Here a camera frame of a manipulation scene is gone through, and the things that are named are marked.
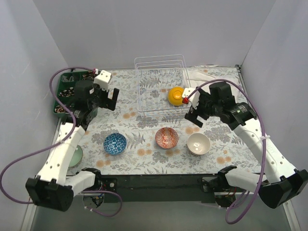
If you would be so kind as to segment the yellow bowl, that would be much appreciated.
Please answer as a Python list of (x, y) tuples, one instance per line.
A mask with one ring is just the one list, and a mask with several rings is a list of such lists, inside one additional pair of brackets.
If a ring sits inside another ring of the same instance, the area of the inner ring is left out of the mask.
[(173, 87), (169, 90), (167, 99), (168, 102), (173, 106), (181, 106), (182, 103), (182, 94), (184, 92), (184, 88), (182, 87)]

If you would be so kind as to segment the orange patterned bowl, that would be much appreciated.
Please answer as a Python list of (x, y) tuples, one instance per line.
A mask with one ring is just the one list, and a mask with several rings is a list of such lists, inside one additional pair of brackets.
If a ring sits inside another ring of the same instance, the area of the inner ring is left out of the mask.
[(159, 147), (170, 149), (178, 144), (179, 135), (173, 128), (164, 127), (156, 132), (155, 141)]

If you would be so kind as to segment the blue triangle patterned bowl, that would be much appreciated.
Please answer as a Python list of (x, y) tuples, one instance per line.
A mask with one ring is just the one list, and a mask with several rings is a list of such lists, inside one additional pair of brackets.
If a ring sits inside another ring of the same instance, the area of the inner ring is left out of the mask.
[(104, 150), (110, 155), (119, 155), (127, 146), (126, 138), (120, 133), (113, 133), (106, 137), (103, 142)]

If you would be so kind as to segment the white wire dish rack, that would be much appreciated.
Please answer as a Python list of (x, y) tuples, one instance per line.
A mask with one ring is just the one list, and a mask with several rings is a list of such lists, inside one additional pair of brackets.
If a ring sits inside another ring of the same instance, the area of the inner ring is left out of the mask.
[(188, 105), (174, 106), (168, 99), (173, 87), (191, 86), (184, 56), (181, 54), (137, 57), (134, 59), (137, 78), (137, 109), (145, 121), (179, 120)]

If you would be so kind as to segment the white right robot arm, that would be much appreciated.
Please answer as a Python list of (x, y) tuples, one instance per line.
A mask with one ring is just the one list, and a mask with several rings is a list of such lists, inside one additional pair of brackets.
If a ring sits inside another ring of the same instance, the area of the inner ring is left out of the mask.
[(233, 187), (257, 193), (270, 208), (276, 208), (299, 195), (308, 182), (308, 172), (298, 170), (277, 149), (265, 134), (261, 117), (247, 103), (237, 103), (228, 80), (211, 80), (209, 90), (201, 87), (185, 88), (182, 102), (191, 104), (185, 119), (202, 127), (204, 120), (219, 117), (246, 144), (261, 164), (259, 174), (249, 173), (236, 166), (228, 166), (206, 183), (212, 189), (229, 191)]

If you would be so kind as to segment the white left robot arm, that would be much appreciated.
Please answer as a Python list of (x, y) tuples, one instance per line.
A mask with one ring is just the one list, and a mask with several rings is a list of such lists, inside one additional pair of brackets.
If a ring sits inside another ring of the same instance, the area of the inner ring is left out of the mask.
[(72, 107), (60, 125), (56, 147), (35, 178), (29, 178), (26, 189), (33, 204), (59, 211), (67, 211), (74, 196), (82, 191), (95, 193), (102, 188), (101, 173), (94, 168), (84, 168), (66, 178), (70, 161), (98, 108), (115, 110), (119, 89), (108, 97), (108, 82), (82, 80), (75, 84)]

